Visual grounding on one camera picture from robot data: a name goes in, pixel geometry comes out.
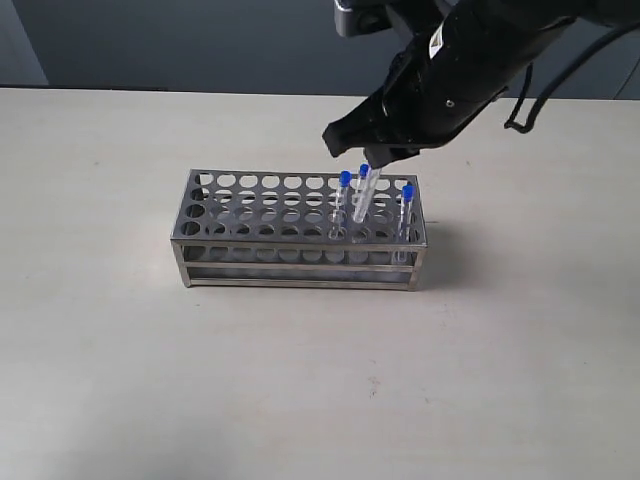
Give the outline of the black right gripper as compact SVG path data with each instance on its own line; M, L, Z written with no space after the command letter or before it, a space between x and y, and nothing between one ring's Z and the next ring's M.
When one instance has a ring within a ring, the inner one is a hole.
M371 169L457 136L575 20L561 1L460 1L408 63L322 134L337 158L363 148Z

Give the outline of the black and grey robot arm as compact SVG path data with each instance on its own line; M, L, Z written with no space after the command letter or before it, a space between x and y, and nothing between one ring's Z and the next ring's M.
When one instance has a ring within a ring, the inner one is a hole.
M571 75L639 28L636 1L337 1L334 16L343 37L393 29L408 38L382 86L323 133L332 157L361 148L373 169L448 144L519 72L524 100L535 60L577 20L608 27L549 82L524 123L513 108L505 128L530 132Z

